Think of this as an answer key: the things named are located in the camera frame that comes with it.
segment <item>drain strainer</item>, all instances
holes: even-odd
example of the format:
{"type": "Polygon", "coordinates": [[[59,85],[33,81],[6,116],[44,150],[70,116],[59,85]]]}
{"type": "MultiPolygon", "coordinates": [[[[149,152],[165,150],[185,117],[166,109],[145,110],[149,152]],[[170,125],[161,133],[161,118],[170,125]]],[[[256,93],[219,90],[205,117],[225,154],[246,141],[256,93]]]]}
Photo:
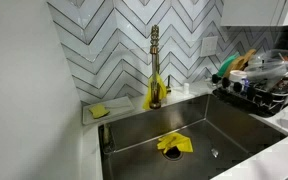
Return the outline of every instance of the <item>drain strainer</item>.
{"type": "Polygon", "coordinates": [[[166,154],[162,152],[163,156],[170,161],[178,161],[183,157],[183,153],[177,149],[177,147],[173,147],[167,151],[166,154]]]}

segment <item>power outlet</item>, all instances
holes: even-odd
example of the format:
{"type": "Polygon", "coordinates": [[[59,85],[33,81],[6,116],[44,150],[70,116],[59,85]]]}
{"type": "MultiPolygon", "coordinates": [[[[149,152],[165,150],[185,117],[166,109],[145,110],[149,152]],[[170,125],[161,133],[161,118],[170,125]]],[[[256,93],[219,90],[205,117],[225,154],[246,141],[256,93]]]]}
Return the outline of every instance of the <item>power outlet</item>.
{"type": "Polygon", "coordinates": [[[218,36],[206,37],[202,41],[201,57],[216,54],[218,36]]]}

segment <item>stainless steel sink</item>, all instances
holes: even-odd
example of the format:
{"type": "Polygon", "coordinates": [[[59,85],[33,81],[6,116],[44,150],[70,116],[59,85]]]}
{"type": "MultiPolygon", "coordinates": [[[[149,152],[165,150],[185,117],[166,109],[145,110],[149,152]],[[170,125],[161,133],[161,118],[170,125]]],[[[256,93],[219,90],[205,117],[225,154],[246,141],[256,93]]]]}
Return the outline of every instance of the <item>stainless steel sink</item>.
{"type": "Polygon", "coordinates": [[[99,127],[104,180],[211,179],[288,134],[212,95],[180,102],[109,124],[110,142],[99,127]],[[157,150],[158,138],[178,131],[193,153],[157,150]]]}

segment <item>white countertop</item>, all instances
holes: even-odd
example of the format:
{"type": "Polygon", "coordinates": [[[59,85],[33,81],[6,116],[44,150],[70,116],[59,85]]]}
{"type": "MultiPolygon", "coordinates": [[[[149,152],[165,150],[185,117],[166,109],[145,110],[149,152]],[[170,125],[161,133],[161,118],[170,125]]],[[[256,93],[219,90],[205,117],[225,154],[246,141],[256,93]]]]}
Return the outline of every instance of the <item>white countertop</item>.
{"type": "MultiPolygon", "coordinates": [[[[212,85],[206,82],[190,84],[189,95],[184,95],[181,87],[172,88],[172,92],[167,96],[167,99],[163,102],[162,106],[171,105],[204,94],[210,94],[212,90],[212,85]]],[[[135,107],[135,110],[132,113],[84,127],[81,179],[102,180],[101,155],[97,132],[98,126],[104,122],[116,121],[145,112],[142,109],[144,96],[133,98],[131,101],[135,107]]],[[[288,107],[275,116],[264,119],[264,121],[288,132],[288,107]]],[[[288,178],[288,137],[213,179],[284,180],[286,178],[288,178]]]]}

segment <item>dish rack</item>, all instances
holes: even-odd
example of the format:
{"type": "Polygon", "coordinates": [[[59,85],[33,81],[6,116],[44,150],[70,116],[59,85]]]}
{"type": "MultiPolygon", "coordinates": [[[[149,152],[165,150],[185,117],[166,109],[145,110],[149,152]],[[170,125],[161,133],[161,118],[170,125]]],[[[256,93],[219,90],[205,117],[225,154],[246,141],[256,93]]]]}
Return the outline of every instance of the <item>dish rack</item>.
{"type": "Polygon", "coordinates": [[[272,93],[264,90],[257,84],[244,85],[240,93],[235,92],[233,86],[227,88],[214,84],[217,88],[213,94],[225,102],[237,106],[239,109],[249,111],[263,117],[271,117],[281,111],[288,103],[288,92],[272,93]],[[253,95],[247,93],[249,88],[253,88],[253,95]]]}

